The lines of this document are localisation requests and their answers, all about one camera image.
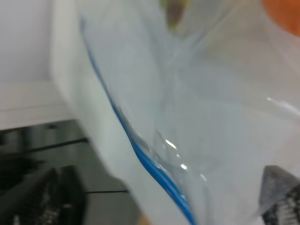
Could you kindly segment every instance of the blue seal strip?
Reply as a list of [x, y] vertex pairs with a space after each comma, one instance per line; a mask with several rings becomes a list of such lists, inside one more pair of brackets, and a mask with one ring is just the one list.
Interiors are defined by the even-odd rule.
[[178, 205], [182, 213], [186, 216], [188, 221], [190, 222], [191, 225], [197, 225], [193, 213], [191, 211], [191, 208], [186, 201], [185, 197], [183, 194], [180, 192], [180, 190], [177, 188], [177, 186], [174, 184], [174, 182], [168, 177], [168, 175], [152, 160], [150, 159], [144, 152], [141, 150], [141, 148], [138, 146], [136, 141], [134, 140], [132, 134], [130, 133], [123, 116], [121, 115], [120, 111], [116, 107], [114, 101], [110, 97], [110, 94], [108, 92], [107, 86], [104, 83], [104, 80], [101, 76], [100, 70], [97, 67], [97, 64], [94, 60], [94, 57], [91, 53], [91, 50], [89, 48], [89, 45], [87, 43], [86, 37], [84, 35], [84, 30], [85, 30], [85, 22], [83, 19], [80, 21], [80, 28], [81, 28], [81, 33], [83, 36], [83, 42], [86, 46], [88, 57], [90, 59], [90, 63], [99, 79], [101, 82], [106, 95], [108, 96], [109, 102], [112, 106], [113, 111], [115, 112], [116, 116], [118, 117], [121, 125], [123, 126], [130, 143], [135, 151], [135, 154], [137, 158], [140, 160], [141, 164], [145, 167], [145, 169], [151, 174], [151, 176], [162, 186], [162, 188], [168, 193], [168, 195], [173, 199], [173, 201]]

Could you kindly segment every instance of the white wall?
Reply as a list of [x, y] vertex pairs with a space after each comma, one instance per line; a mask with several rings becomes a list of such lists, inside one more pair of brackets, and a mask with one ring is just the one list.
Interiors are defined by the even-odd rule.
[[51, 0], [0, 0], [0, 83], [49, 79]]

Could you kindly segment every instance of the plastic bag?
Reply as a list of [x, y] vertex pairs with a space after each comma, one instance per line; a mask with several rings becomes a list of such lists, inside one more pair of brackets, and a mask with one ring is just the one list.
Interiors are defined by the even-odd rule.
[[273, 169], [300, 174], [300, 39], [259, 0], [173, 1], [80, 1], [91, 63], [191, 224], [255, 224], [299, 184]]

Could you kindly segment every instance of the clear plastic bag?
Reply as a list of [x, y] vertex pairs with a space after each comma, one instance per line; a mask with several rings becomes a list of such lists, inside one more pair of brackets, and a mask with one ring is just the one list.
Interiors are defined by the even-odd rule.
[[263, 180], [271, 165], [300, 175], [300, 39], [259, 0], [180, 3], [171, 24], [166, 2], [80, 1], [92, 65], [137, 156], [190, 223], [255, 224], [299, 184]]

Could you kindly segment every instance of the orange object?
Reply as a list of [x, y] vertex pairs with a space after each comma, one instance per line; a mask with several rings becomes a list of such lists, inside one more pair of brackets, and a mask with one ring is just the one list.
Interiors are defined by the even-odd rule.
[[262, 0], [270, 17], [286, 31], [300, 37], [300, 0]]

